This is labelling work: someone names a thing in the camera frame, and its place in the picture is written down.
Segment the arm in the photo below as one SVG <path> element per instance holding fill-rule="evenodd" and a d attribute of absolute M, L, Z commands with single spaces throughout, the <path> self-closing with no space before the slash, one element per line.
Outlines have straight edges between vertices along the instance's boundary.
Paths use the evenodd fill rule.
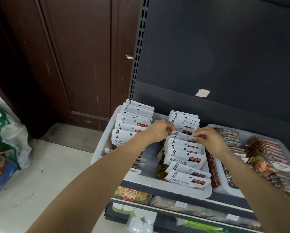
<path fill-rule="evenodd" d="M 264 230 L 267 233 L 290 232 L 290 199 L 232 153 L 213 128 L 198 129 L 194 136 L 227 167 Z"/>
<path fill-rule="evenodd" d="M 162 141 L 175 130 L 157 120 L 92 164 L 50 203 L 26 233 L 91 233 L 105 206 L 139 154 L 149 144 Z"/>

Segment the hand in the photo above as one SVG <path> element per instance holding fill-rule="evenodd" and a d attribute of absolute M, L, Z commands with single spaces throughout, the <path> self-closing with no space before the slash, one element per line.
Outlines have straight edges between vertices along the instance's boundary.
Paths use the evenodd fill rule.
<path fill-rule="evenodd" d="M 166 138 L 172 131 L 175 131 L 173 123 L 162 119 L 156 120 L 152 125 L 150 125 L 145 131 L 141 132 L 143 135 L 150 137 L 151 143 L 162 141 Z"/>
<path fill-rule="evenodd" d="M 215 158 L 220 159 L 223 155 L 232 153 L 221 135 L 209 126 L 197 129 L 193 137 Z"/>

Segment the left hand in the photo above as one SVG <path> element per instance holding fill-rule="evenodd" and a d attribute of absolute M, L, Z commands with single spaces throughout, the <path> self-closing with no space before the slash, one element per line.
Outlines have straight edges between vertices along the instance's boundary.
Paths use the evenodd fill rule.
<path fill-rule="evenodd" d="M 162 141 L 166 138 L 172 131 L 175 131 L 173 123 L 165 119 L 156 120 L 152 125 L 150 125 L 143 135 L 148 135 L 151 139 L 151 143 Z"/>

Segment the wooden door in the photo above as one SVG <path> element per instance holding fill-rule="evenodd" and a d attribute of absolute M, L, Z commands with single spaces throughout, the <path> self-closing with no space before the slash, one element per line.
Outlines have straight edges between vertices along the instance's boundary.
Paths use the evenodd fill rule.
<path fill-rule="evenodd" d="M 127 98 L 141 0 L 0 0 L 58 120 L 104 130 Z"/>

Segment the door handle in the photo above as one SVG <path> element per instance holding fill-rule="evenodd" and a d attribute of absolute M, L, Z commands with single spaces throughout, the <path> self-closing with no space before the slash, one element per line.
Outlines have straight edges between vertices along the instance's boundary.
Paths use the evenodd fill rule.
<path fill-rule="evenodd" d="M 128 58 L 129 60 L 132 60 L 132 59 L 133 59 L 133 56 L 127 54 L 127 58 Z"/>

